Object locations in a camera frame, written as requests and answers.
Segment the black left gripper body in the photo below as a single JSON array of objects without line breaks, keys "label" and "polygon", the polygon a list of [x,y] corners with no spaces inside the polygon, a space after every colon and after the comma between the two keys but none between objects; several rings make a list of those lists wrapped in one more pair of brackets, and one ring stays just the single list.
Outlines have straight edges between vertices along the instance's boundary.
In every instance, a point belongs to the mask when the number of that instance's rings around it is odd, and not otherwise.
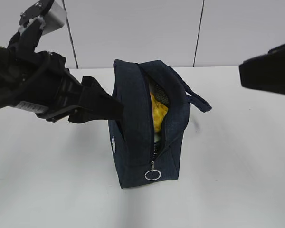
[{"label": "black left gripper body", "polygon": [[84,87],[65,67],[66,58],[47,51],[35,52],[40,33],[16,32],[7,47],[6,70],[11,77],[5,106],[33,112],[56,122],[76,122],[83,111]]}]

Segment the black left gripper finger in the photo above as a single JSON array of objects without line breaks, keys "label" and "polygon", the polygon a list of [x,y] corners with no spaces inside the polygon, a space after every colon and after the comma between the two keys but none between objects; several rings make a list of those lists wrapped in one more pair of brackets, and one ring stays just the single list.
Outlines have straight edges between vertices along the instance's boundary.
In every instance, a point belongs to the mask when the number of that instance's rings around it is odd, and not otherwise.
[{"label": "black left gripper finger", "polygon": [[93,120],[122,119],[124,106],[109,95],[95,78],[84,76],[81,85],[82,91],[73,113],[69,115],[69,122],[83,124]]}]

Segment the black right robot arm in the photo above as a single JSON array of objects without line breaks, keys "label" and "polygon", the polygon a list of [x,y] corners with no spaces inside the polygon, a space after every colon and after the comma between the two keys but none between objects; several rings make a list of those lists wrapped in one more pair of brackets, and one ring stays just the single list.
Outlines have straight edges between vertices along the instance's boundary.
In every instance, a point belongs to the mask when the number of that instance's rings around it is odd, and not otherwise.
[{"label": "black right robot arm", "polygon": [[285,95],[285,43],[238,66],[242,87]]}]

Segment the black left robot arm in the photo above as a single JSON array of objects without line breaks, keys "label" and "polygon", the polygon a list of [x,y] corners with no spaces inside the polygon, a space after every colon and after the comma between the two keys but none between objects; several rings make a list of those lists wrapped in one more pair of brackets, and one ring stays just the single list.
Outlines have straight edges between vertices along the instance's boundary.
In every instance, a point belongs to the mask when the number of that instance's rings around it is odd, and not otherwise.
[{"label": "black left robot arm", "polygon": [[77,80],[63,56],[35,52],[41,33],[41,24],[35,22],[17,32],[8,47],[0,47],[0,109],[24,109],[53,123],[63,118],[75,124],[120,120],[123,105],[95,78]]}]

